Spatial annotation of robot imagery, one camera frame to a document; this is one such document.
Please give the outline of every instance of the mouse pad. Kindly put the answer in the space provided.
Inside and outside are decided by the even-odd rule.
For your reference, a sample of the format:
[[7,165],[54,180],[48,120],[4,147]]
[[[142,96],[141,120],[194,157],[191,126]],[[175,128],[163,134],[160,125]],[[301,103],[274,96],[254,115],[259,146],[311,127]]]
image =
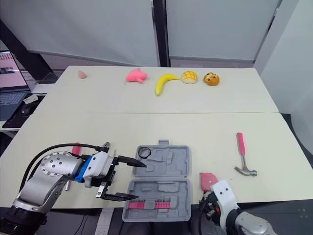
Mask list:
[[[44,95],[38,95],[38,104],[44,99]],[[23,101],[19,107],[15,110],[14,114],[10,117],[8,121],[5,122],[5,124],[2,126],[3,128],[20,128],[24,124],[24,122],[28,119],[28,117],[24,117],[21,114],[21,109],[25,105],[25,102]]]

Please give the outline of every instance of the laptop screen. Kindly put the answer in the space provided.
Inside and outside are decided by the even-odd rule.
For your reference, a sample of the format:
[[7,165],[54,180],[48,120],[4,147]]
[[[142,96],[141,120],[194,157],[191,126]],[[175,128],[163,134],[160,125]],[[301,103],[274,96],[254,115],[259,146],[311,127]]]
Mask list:
[[0,52],[0,91],[29,89],[12,54]]

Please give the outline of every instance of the computer mouse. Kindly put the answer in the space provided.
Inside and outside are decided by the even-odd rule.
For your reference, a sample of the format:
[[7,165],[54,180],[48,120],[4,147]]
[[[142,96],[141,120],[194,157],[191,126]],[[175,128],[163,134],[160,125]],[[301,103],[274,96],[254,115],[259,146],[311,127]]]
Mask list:
[[39,102],[31,102],[30,104],[25,104],[22,108],[21,108],[21,115],[24,117],[28,117],[30,116],[35,109],[37,108]]

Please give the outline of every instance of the pink hammer handle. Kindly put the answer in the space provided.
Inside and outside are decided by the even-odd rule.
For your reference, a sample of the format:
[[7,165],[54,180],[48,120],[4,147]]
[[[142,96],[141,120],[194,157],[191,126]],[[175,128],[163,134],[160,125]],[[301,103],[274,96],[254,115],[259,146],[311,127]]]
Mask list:
[[243,134],[242,133],[237,133],[237,139],[238,139],[238,146],[239,146],[240,154],[241,155],[246,154]]
[[82,148],[81,148],[80,146],[74,146],[74,147],[72,148],[72,153],[79,155],[81,149],[82,149]]

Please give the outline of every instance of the banana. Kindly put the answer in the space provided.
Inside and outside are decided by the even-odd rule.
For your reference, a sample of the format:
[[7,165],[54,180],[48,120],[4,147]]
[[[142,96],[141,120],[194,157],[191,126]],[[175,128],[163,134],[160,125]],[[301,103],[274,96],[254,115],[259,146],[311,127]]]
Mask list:
[[172,74],[162,75],[156,83],[156,95],[160,95],[162,92],[164,83],[167,81],[171,81],[171,80],[179,80],[179,77],[176,77]]

